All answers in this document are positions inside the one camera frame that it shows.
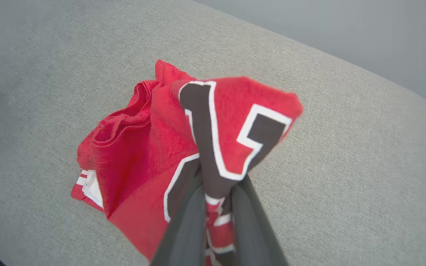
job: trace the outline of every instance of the gray upholstery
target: gray upholstery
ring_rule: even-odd
[[[292,265],[426,265],[426,100],[190,0],[0,1],[0,259],[146,265],[71,199],[76,148],[155,58],[296,91],[304,114],[251,178]]]

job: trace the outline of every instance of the gray wall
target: gray wall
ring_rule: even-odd
[[[426,98],[426,0],[196,0]]]

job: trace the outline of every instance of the red jersey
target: red jersey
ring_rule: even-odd
[[[226,265],[234,257],[231,188],[284,138],[301,104],[247,77],[198,81],[160,60],[155,77],[80,144],[71,195],[104,212],[150,261],[189,170],[200,165],[206,262]]]

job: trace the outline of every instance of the white stripe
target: white stripe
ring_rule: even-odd
[[[205,256],[210,256],[210,261],[212,262],[212,266],[221,266],[221,263],[216,260],[216,256],[214,255],[211,249],[205,250]]]
[[[86,171],[86,175],[86,182],[81,188],[81,191],[83,191],[86,197],[96,203],[96,205],[103,208],[103,197],[101,196],[95,170]]]
[[[187,82],[183,86],[181,86],[180,89],[179,89],[179,97],[178,97],[179,101],[180,101],[180,93],[182,92],[183,88],[185,88],[185,86],[190,84],[190,83],[198,84],[198,83],[195,83],[194,81],[191,81],[191,82]]]
[[[224,197],[221,199],[216,199],[216,198],[208,196],[208,194],[205,193],[205,200],[210,205],[218,205],[218,203],[224,201]]]
[[[229,244],[228,246],[216,247],[212,245],[212,240],[210,238],[210,232],[206,229],[206,240],[208,241],[208,245],[216,254],[223,254],[230,251],[234,251],[234,244]]]
[[[86,177],[78,177],[77,185],[84,185],[87,182]]]
[[[222,226],[224,224],[227,224],[228,222],[231,222],[231,214],[225,214],[219,216],[213,223],[214,226]]]
[[[185,115],[188,116],[188,123],[190,123],[190,129],[192,131],[193,142],[196,144],[195,134],[193,134],[193,118],[192,112],[188,109],[185,109]]]
[[[172,189],[172,187],[174,186],[177,179],[179,178],[179,175],[182,172],[182,169],[183,169],[185,163],[189,162],[191,160],[195,160],[196,158],[200,158],[199,153],[195,153],[194,155],[190,155],[188,157],[185,157],[180,161],[179,165],[177,166],[177,169],[175,170],[174,176],[172,177],[172,180],[170,181],[169,186],[167,187],[167,190],[164,193],[164,219],[167,222],[170,222],[169,209],[167,207],[169,192]]]
[[[243,169],[240,174],[230,172],[226,169],[226,165],[224,164],[223,155],[221,153],[221,148],[220,148],[220,138],[218,134],[218,120],[216,118],[216,108],[215,108],[215,102],[214,102],[214,92],[215,92],[216,82],[208,81],[206,82],[206,84],[211,85],[210,94],[208,95],[208,103],[209,103],[210,117],[211,117],[211,123],[212,123],[213,153],[214,153],[214,157],[216,161],[216,166],[218,167],[218,172],[220,172],[220,175],[222,177],[227,178],[229,180],[237,180],[237,181],[243,180],[244,176],[246,175],[249,164],[251,163],[254,156],[257,153],[259,153],[259,151],[262,148],[262,143],[258,143],[257,141],[253,141],[252,139],[247,137],[249,135],[249,132],[251,131],[252,124],[254,123],[254,120],[256,119],[257,114],[260,113],[261,115],[267,116],[268,118],[271,118],[280,123],[283,123],[285,127],[284,127],[284,132],[282,133],[282,135],[284,135],[284,133],[289,128],[292,119],[272,109],[269,109],[257,104],[253,104],[249,114],[247,115],[246,121],[241,128],[240,134],[238,135],[238,138],[236,140],[238,143],[241,143],[244,146],[251,148],[252,152],[248,155],[248,157],[244,161]]]

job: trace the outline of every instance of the couch cushion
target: couch cushion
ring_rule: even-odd
[[[251,173],[293,265],[426,265],[426,100],[190,0],[0,1],[0,259],[146,265],[70,197],[76,148],[156,58],[295,91],[304,114]]]

